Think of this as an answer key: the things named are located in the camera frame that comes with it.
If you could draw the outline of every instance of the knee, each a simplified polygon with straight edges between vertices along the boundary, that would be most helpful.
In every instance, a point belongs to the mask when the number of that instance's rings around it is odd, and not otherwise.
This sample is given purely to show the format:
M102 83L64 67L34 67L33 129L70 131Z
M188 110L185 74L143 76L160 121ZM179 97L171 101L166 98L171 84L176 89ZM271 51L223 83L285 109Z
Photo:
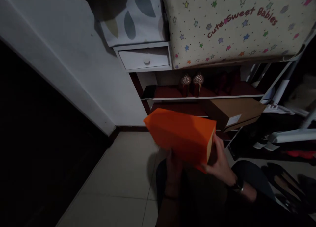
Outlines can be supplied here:
M255 170L261 170L256 164L252 163L251 161L247 160L242 160L242 161L237 161L231 168L234 173L239 173L239 172L245 172L246 170L250 171L255 171Z

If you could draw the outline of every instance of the hand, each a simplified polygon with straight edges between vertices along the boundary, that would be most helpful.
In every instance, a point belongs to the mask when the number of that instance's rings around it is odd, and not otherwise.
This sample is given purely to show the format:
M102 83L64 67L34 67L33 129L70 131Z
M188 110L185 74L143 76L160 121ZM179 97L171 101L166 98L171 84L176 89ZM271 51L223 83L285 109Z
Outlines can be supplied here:
M213 139L216 145L217 161L212 166L207 164L202 164L202 166L207 173L214 175L219 180L222 180L231 187L236 183L237 176L229 167L228 160L224 152L223 140L220 139L215 133L213 134Z
M182 169L182 161L170 149L167 156L167 182L171 184L180 183Z

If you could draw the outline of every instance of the drawer knob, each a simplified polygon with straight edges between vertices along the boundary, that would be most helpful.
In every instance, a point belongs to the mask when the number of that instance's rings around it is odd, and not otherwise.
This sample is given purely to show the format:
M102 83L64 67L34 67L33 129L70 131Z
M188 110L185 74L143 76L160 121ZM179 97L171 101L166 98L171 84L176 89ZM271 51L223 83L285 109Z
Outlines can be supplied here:
M149 58L144 59L144 64L148 66L150 64L150 59Z

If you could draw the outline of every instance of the leaf pattern fabric box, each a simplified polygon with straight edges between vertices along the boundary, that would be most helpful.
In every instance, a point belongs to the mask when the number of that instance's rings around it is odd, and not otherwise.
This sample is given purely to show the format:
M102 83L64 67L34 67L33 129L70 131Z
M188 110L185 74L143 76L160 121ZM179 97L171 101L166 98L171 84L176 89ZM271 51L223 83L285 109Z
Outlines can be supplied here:
M164 0L175 69L294 56L316 0Z
M109 47L169 40L165 34L162 0L88 2Z

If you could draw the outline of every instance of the label sticker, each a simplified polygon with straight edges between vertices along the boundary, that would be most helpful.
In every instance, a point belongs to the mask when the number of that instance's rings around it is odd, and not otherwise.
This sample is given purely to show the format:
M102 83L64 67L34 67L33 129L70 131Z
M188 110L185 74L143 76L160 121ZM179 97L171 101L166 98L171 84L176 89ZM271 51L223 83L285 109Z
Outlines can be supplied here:
M229 125L232 125L234 123L237 123L238 120L240 119L241 117L241 114L240 115L237 115L237 116L234 116L234 117L231 117L229 118L228 122L227 122L227 125L226 126L229 126Z

